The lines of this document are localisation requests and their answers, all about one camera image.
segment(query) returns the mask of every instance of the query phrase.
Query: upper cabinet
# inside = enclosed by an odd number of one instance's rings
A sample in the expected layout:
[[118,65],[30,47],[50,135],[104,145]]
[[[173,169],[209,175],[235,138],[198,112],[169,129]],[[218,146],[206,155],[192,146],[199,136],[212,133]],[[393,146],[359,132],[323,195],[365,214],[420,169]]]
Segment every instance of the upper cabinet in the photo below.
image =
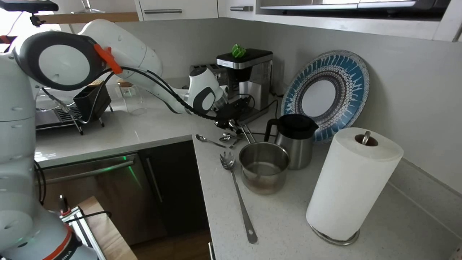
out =
[[140,21],[218,18],[216,0],[134,0]]
[[277,2],[280,3],[280,0],[218,0],[219,18],[449,42],[458,41],[462,29],[462,0],[450,0],[443,18],[430,21],[290,15],[292,12],[268,9],[268,3]]

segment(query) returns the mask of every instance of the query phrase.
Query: plate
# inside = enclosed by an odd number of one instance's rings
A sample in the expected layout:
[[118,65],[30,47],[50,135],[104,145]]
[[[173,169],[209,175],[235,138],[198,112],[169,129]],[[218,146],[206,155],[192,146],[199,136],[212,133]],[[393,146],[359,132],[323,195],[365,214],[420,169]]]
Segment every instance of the plate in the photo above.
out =
[[369,91],[365,63],[348,51],[316,57],[292,80],[280,115],[305,115],[318,125],[315,142],[329,142],[361,115]]

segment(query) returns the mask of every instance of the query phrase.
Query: kitchen counter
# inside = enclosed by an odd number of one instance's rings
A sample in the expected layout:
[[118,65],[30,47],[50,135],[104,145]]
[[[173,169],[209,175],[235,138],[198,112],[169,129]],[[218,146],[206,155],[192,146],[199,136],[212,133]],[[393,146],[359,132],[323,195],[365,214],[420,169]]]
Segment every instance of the kitchen counter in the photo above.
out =
[[[85,126],[84,136],[75,129],[39,133],[36,159],[48,168],[192,141],[218,260],[442,260],[449,259],[456,245],[455,236],[391,185],[375,203],[355,245],[336,247],[316,237],[305,213],[328,151],[325,146],[315,148],[307,169],[287,172],[284,188],[274,195],[253,194],[238,180],[258,236],[257,245],[248,245],[232,177],[218,161],[224,149],[192,139],[201,133],[216,141],[221,129],[195,116],[172,115],[157,100],[150,100],[143,115],[105,113],[104,122],[105,128]],[[266,119],[250,128],[263,132],[264,123]]]

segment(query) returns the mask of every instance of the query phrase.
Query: dish rack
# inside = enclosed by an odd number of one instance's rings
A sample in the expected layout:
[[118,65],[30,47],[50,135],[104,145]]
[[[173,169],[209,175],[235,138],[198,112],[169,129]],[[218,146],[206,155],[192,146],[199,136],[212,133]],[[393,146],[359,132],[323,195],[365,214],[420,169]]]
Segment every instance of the dish rack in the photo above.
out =
[[113,112],[113,107],[110,106],[111,99],[104,84],[85,87],[74,97],[74,103],[71,104],[65,104],[46,89],[42,89],[42,91],[48,99],[55,102],[58,107],[50,110],[37,110],[37,130],[74,126],[79,135],[84,135],[82,126],[98,120],[101,128],[104,128],[104,122],[101,119],[102,113],[107,107]]

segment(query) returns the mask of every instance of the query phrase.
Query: spoon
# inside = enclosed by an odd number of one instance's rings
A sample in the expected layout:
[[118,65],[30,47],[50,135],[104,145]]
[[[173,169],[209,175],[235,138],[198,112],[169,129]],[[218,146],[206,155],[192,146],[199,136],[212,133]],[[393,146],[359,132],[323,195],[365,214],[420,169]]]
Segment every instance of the spoon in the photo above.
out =
[[245,226],[247,240],[248,240],[248,243],[254,245],[254,243],[257,243],[258,237],[257,237],[257,233],[254,230],[254,226],[250,221],[248,213],[245,210],[245,206],[244,206],[244,201],[242,201],[242,197],[241,197],[240,187],[237,185],[237,181],[235,181],[235,174],[234,174],[235,161],[232,159],[231,154],[224,152],[222,155],[219,155],[219,162],[221,162],[222,168],[227,169],[228,172],[231,172],[231,175],[232,175],[235,193],[237,193],[237,197],[238,197],[240,206],[241,206],[241,213],[242,213],[242,220],[244,220],[244,226]]
[[224,146],[224,145],[221,145],[221,143],[216,143],[216,142],[212,142],[212,141],[208,141],[205,136],[202,136],[202,135],[196,135],[196,139],[199,141],[199,142],[202,142],[202,143],[214,143],[215,146],[219,146],[219,148],[227,148],[227,146]]

